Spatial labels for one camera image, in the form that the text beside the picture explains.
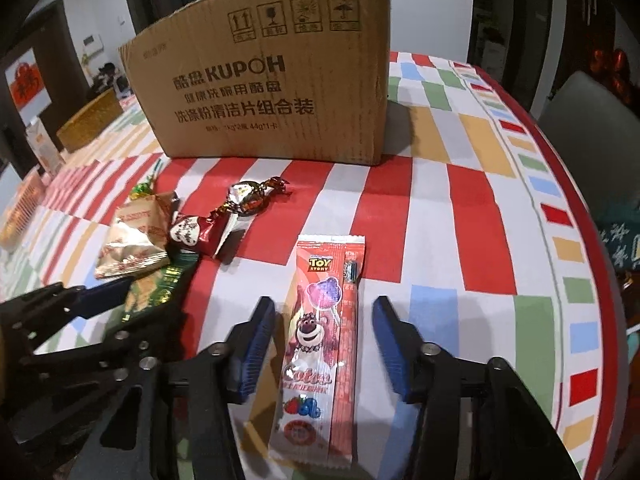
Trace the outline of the green cracker packet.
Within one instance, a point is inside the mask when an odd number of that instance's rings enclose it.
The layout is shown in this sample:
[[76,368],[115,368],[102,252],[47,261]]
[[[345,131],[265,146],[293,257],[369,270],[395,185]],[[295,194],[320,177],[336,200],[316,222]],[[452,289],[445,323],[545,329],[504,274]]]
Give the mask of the green cracker packet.
[[189,288],[201,257],[196,252],[176,252],[168,266],[134,280],[127,292],[120,322],[127,323],[163,307]]

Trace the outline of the tan fortune biscuit bag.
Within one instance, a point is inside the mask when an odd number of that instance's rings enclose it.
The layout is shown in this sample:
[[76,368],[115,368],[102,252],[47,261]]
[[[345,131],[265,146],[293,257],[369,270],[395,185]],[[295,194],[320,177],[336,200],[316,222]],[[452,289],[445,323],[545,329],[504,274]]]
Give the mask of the tan fortune biscuit bag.
[[147,195],[116,209],[96,259],[97,280],[168,265],[166,246],[175,198],[174,192]]

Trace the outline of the red white snack packet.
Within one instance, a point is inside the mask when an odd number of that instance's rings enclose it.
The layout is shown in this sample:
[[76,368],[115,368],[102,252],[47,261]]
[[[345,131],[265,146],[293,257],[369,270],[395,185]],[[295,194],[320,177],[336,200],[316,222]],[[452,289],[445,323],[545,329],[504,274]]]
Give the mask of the red white snack packet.
[[226,262],[238,250],[246,228],[247,223],[226,207],[216,208],[207,216],[176,214],[168,230],[168,242],[180,249]]

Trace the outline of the pink toy story lollipop pack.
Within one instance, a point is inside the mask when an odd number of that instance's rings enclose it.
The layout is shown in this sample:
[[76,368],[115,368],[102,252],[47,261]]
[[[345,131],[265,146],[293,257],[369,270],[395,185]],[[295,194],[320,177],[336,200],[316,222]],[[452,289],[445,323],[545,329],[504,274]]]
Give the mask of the pink toy story lollipop pack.
[[301,235],[269,452],[348,468],[355,454],[361,235]]

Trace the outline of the green lollipop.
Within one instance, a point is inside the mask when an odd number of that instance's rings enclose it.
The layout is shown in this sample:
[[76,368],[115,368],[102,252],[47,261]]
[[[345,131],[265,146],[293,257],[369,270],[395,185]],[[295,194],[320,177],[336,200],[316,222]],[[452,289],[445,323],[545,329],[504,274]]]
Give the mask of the green lollipop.
[[162,161],[157,159],[152,171],[140,182],[138,182],[129,192],[130,200],[138,200],[145,196],[152,196],[155,194],[155,183],[160,172],[160,166]]

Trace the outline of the shiny foil candy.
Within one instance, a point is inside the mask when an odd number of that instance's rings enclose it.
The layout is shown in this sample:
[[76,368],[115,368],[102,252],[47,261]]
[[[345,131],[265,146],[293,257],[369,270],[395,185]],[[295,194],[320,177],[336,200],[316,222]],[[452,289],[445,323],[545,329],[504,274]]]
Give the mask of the shiny foil candy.
[[263,181],[244,180],[228,188],[226,198],[210,214],[236,214],[239,217],[254,216],[267,206],[273,195],[284,194],[288,181],[281,177],[270,177]]

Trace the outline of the orange juice carton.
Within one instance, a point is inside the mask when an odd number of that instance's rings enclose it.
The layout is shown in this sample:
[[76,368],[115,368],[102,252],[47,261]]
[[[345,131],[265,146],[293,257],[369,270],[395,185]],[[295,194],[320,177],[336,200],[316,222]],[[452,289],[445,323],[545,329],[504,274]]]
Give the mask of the orange juice carton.
[[42,169],[54,178],[63,168],[64,159],[47,133],[39,117],[35,117],[25,129],[27,142]]

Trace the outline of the colourful checked tablecloth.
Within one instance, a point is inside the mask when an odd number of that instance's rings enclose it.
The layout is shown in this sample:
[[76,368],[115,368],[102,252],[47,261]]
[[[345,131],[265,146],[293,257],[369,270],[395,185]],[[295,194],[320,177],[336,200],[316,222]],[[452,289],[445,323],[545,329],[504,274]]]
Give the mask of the colourful checked tablecloth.
[[140,106],[130,105],[48,186],[22,244],[1,257],[2,297],[52,282],[92,286],[115,209],[149,174],[188,214],[206,214],[241,180],[280,176],[290,185],[247,222],[229,263],[202,261],[184,306],[189,353],[221,340],[257,297],[283,307],[294,299],[300,234],[364,237],[353,477],[399,478],[418,414],[393,394],[376,348],[371,307],[379,296],[454,356],[506,359],[578,476],[608,474],[627,378],[608,256],[559,156],[483,73],[393,53],[384,155],[371,168],[170,159]]

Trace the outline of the woven rattan box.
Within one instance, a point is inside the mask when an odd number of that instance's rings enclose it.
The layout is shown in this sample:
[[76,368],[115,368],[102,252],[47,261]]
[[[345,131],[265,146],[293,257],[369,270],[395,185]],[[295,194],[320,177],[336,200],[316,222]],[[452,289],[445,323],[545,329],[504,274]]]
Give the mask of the woven rattan box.
[[69,153],[92,142],[106,127],[122,114],[114,89],[107,90],[86,104],[71,117],[56,136]]

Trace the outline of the green christmas cushion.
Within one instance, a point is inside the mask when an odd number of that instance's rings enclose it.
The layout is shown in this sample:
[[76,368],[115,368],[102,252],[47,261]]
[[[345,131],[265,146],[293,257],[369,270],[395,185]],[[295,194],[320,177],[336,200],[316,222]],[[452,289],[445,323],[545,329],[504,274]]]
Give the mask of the green christmas cushion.
[[617,271],[639,270],[639,223],[631,221],[604,222],[599,226],[600,237]]

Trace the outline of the dark wooden door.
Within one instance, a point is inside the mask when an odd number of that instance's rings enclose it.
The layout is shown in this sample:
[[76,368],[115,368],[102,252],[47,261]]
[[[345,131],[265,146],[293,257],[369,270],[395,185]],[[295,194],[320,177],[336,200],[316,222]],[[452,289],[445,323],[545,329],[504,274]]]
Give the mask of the dark wooden door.
[[[1,69],[8,70],[28,51],[34,52],[44,88],[51,99],[40,118],[55,146],[62,148],[56,133],[85,106],[88,91],[88,82],[68,29],[63,0],[54,0],[26,21],[12,49],[1,59]],[[1,159],[20,177],[37,165],[6,78],[1,79]]]

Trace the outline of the brown cardboard box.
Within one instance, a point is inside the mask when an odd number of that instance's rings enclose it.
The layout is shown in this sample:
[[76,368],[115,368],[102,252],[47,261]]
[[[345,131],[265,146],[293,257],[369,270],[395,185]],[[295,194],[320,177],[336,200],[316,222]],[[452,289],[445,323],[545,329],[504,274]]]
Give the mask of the brown cardboard box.
[[169,157],[381,159],[390,0],[198,0],[119,53]]

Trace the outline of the grey chair right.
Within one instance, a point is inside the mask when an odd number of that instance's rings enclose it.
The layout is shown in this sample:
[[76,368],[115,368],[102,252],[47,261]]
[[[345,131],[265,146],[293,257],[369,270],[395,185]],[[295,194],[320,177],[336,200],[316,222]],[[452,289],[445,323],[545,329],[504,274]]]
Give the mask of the grey chair right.
[[595,217],[639,207],[639,118],[605,86],[574,73],[538,125]]

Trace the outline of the red bow balloon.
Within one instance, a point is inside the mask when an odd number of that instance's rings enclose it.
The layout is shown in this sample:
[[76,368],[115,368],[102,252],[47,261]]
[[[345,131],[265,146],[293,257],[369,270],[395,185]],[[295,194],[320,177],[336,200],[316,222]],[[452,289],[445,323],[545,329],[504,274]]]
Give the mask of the red bow balloon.
[[631,103],[631,80],[628,56],[623,49],[594,49],[589,58],[589,73],[610,90],[620,102]]

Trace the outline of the white wall intercom panel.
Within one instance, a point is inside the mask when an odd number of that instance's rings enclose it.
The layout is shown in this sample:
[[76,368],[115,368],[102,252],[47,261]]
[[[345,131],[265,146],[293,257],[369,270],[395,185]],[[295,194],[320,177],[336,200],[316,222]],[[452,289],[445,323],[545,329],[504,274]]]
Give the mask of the white wall intercom panel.
[[92,34],[82,40],[82,52],[87,58],[93,58],[103,51],[104,44],[100,35]]

